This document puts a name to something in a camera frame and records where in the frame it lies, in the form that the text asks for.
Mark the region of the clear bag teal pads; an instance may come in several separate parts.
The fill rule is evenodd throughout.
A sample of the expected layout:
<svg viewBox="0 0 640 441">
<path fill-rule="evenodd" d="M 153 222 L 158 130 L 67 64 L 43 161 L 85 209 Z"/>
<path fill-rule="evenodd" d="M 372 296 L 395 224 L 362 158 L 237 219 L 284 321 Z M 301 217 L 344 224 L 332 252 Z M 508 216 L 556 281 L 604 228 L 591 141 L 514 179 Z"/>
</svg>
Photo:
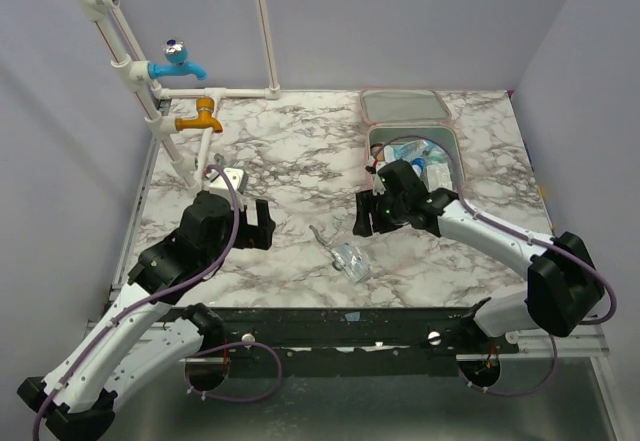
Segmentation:
<svg viewBox="0 0 640 441">
<path fill-rule="evenodd" d="M 438 188 L 453 189 L 451 172 L 446 162 L 430 163 L 426 166 L 424 173 L 430 191 L 435 191 Z"/>
</svg>

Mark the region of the alcohol pad packets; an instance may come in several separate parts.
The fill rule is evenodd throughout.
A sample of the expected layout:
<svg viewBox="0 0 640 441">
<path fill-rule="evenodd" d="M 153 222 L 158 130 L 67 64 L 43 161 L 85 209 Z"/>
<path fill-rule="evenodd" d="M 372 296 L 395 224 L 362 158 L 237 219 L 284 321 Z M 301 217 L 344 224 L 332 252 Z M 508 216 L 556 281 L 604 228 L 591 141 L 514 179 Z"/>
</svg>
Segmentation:
<svg viewBox="0 0 640 441">
<path fill-rule="evenodd" d="M 352 282 L 359 283 L 371 275 L 371 265 L 366 254 L 355 244 L 345 242 L 330 249 L 333 267 Z"/>
</svg>

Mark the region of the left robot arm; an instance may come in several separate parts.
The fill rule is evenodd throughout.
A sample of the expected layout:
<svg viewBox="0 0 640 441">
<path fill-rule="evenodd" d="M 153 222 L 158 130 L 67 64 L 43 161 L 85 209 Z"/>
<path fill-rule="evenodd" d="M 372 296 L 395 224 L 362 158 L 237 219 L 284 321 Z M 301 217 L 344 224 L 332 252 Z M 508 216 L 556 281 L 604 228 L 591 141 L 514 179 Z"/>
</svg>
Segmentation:
<svg viewBox="0 0 640 441">
<path fill-rule="evenodd" d="M 187 307 L 167 333 L 137 345 L 187 291 L 219 271 L 232 249 L 271 248 L 269 204 L 259 199 L 255 205 L 257 222 L 250 224 L 237 193 L 202 191 L 179 225 L 139 255 L 118 297 L 75 350 L 47 375 L 18 387 L 36 414 L 33 439 L 46 427 L 58 440 L 98 440 L 129 398 L 169 363 L 263 346 L 251 338 L 230 340 L 220 317 L 202 303 Z"/>
</svg>

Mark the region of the brown medicine bottle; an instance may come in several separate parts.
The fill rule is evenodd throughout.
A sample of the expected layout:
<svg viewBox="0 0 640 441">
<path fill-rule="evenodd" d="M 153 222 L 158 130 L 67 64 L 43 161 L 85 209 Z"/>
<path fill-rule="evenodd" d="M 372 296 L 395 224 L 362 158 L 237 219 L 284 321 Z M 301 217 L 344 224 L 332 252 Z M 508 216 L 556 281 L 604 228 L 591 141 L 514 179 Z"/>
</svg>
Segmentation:
<svg viewBox="0 0 640 441">
<path fill-rule="evenodd" d="M 383 161 L 385 159 L 384 147 L 381 143 L 375 143 L 371 146 L 371 156 L 377 161 Z"/>
</svg>

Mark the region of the blue capped small bottle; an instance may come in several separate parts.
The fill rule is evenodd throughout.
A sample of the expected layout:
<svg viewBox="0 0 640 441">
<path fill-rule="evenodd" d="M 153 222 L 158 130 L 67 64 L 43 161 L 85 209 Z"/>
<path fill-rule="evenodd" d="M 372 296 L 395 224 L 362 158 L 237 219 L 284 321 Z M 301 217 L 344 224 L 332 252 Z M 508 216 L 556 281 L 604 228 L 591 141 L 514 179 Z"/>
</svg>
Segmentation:
<svg viewBox="0 0 640 441">
<path fill-rule="evenodd" d="M 424 169 L 426 167 L 426 161 L 423 158 L 414 158 L 410 162 L 410 165 L 411 165 L 412 169 L 414 170 L 414 172 L 418 176 L 420 176 L 424 172 Z"/>
</svg>

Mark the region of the pink medicine kit case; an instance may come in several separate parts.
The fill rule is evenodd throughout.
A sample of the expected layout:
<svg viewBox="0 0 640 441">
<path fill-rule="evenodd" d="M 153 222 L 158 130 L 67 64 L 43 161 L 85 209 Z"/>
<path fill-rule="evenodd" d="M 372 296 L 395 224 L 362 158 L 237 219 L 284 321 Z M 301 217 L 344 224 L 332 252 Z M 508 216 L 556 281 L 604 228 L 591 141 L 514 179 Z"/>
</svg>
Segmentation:
<svg viewBox="0 0 640 441">
<path fill-rule="evenodd" d="M 461 149 L 442 98 L 425 89 L 368 89 L 360 93 L 369 125 L 365 164 L 381 169 L 408 162 L 428 190 L 454 191 L 464 184 Z"/>
</svg>

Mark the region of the metal scissors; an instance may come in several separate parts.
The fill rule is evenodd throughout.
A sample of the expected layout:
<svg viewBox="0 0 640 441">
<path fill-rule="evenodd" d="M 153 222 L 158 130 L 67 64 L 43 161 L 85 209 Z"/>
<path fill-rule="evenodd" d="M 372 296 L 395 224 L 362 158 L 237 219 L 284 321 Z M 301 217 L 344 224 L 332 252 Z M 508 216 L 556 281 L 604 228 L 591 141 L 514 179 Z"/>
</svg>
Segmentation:
<svg viewBox="0 0 640 441">
<path fill-rule="evenodd" d="M 310 225 L 309 229 L 311 230 L 311 232 L 314 235 L 315 240 L 323 247 L 323 249 L 325 251 L 327 251 L 332 258 L 332 266 L 336 271 L 339 272 L 343 272 L 345 270 L 344 268 L 344 260 L 342 257 L 342 254 L 340 253 L 338 248 L 335 248 L 333 245 L 331 245 L 319 232 L 319 230 L 313 226 Z"/>
</svg>

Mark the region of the blue faucet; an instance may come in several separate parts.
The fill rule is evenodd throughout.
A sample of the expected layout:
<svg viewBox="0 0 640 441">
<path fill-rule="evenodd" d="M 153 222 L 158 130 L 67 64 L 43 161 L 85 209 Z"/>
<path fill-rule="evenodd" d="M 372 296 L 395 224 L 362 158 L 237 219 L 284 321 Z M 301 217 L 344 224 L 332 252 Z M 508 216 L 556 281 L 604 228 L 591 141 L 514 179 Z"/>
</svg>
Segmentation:
<svg viewBox="0 0 640 441">
<path fill-rule="evenodd" d="M 198 80 L 207 78 L 207 72 L 203 67 L 188 60 L 188 50 L 181 39 L 168 39 L 163 45 L 162 51 L 167 63 L 164 65 L 150 63 L 148 65 L 148 74 L 152 80 L 189 75 L 195 76 Z"/>
</svg>

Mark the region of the orange faucet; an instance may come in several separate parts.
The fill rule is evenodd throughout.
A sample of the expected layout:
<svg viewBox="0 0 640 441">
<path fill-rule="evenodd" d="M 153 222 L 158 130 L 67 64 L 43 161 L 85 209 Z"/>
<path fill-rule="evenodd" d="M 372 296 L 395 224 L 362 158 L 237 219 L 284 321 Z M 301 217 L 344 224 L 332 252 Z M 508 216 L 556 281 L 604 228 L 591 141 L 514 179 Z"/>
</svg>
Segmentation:
<svg viewBox="0 0 640 441">
<path fill-rule="evenodd" d="M 177 131 L 184 131 L 187 129 L 212 129 L 214 133 L 220 134 L 223 132 L 223 126 L 220 121 L 214 116 L 215 101 L 211 97 L 200 97 L 196 100 L 196 112 L 195 118 L 176 118 L 175 128 Z"/>
</svg>

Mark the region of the white pvc pipe frame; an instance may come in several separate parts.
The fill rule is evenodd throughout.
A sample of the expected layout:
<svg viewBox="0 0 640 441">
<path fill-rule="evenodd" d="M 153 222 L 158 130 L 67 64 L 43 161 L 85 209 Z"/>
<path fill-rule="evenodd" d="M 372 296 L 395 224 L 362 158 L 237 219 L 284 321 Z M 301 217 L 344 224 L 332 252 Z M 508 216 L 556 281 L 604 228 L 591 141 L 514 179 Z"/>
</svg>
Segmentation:
<svg viewBox="0 0 640 441">
<path fill-rule="evenodd" d="M 269 85 L 264 89 L 165 88 L 159 82 L 160 78 L 152 80 L 149 77 L 148 65 L 152 62 L 146 59 L 121 12 L 120 0 L 76 2 L 99 31 L 110 52 L 111 66 L 140 104 L 153 139 L 163 146 L 174 172 L 185 183 L 188 191 L 193 195 L 197 194 L 203 187 L 204 164 L 214 132 L 212 129 L 177 131 L 175 119 L 195 118 L 196 100 L 200 97 L 214 99 L 214 116 L 218 105 L 226 98 L 273 100 L 280 97 L 266 0 L 256 0 L 269 77 Z"/>
</svg>

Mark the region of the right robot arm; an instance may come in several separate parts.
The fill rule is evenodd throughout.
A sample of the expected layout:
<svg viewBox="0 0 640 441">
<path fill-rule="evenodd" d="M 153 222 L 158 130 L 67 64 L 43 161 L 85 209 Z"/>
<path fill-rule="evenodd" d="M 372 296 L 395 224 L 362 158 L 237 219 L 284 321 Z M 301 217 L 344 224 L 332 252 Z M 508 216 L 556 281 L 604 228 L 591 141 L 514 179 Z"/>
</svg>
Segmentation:
<svg viewBox="0 0 640 441">
<path fill-rule="evenodd" d="M 474 248 L 525 281 L 523 291 L 487 298 L 465 314 L 459 332 L 467 350 L 483 352 L 513 331 L 542 329 L 567 337 L 604 297 L 605 284 L 579 236 L 542 236 L 513 227 L 452 190 L 428 190 L 406 161 L 384 166 L 375 177 L 380 189 L 356 195 L 354 235 L 370 237 L 410 226 Z"/>
</svg>

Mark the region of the blue wipes packet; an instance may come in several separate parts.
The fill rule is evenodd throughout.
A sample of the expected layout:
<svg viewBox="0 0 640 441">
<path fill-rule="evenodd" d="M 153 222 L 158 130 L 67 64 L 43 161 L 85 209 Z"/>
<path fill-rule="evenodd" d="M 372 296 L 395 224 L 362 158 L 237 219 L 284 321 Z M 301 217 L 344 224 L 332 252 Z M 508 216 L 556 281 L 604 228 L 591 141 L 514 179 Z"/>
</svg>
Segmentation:
<svg viewBox="0 0 640 441">
<path fill-rule="evenodd" d="M 436 145 L 424 139 L 415 139 L 405 143 L 389 145 L 384 148 L 385 160 L 392 162 L 405 160 L 411 162 L 414 158 L 428 156 Z"/>
</svg>

